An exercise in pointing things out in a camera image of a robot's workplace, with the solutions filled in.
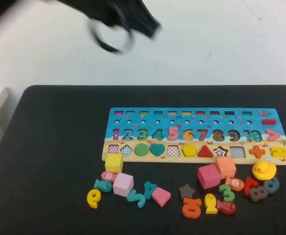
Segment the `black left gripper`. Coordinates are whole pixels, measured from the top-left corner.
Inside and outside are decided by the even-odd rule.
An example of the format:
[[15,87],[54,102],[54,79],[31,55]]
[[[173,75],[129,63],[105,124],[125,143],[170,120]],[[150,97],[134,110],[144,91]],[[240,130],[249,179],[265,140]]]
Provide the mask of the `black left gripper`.
[[140,0],[61,0],[60,3],[107,26],[135,28],[150,39],[161,26]]

